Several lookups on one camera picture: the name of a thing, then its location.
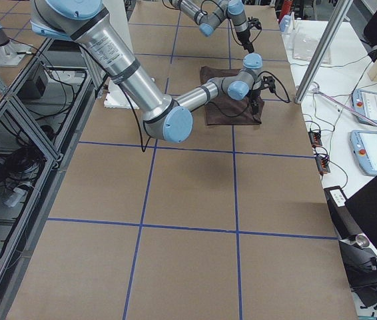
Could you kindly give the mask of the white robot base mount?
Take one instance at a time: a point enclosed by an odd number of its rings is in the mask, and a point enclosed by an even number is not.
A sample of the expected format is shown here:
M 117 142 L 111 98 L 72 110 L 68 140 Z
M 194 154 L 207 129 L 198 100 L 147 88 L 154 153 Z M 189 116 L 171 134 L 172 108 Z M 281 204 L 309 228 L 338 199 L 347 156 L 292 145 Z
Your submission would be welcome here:
M 107 82 L 107 94 L 104 100 L 104 106 L 109 109 L 130 109 L 131 105 L 139 109 L 138 105 L 126 96 L 122 89 L 115 85 L 111 79 Z

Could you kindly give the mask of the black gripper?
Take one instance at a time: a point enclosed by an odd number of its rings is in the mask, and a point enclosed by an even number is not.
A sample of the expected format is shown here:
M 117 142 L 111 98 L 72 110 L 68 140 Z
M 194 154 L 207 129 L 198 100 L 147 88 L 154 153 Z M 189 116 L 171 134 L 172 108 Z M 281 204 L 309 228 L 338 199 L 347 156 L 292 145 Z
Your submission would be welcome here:
M 249 53 L 254 53 L 253 44 L 250 42 L 250 31 L 240 31 L 238 32 L 238 40 L 241 45 L 245 45 L 245 49 Z
M 255 89 L 250 93 L 250 105 L 252 116 L 258 117 L 259 105 L 260 105 L 260 90 Z

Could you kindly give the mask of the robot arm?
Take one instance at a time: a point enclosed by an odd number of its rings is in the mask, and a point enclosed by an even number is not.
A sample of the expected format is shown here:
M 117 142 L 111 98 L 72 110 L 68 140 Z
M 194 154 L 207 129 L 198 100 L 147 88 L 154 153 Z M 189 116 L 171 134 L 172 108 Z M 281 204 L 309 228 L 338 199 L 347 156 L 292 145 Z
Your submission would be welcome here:
M 234 27 L 238 43 L 249 53 L 254 52 L 254 46 L 250 39 L 250 30 L 255 27 L 261 30 L 260 21 L 257 18 L 248 18 L 242 1 L 211 1 L 215 4 L 212 13 L 208 13 L 199 7 L 194 1 L 168 1 L 173 9 L 178 9 L 190 17 L 198 26 L 200 32 L 209 37 L 228 19 Z
M 143 112 L 145 132 L 154 139 L 180 143 L 192 131 L 192 111 L 225 94 L 240 101 L 260 85 L 262 58 L 255 53 L 250 30 L 261 28 L 258 19 L 248 18 L 242 1 L 218 1 L 212 13 L 193 1 L 171 1 L 172 8 L 190 17 L 205 36 L 210 36 L 226 19 L 248 55 L 243 68 L 231 77 L 216 77 L 177 97 L 162 93 L 111 25 L 102 1 L 32 1 L 34 33 L 80 45 L 104 69 Z

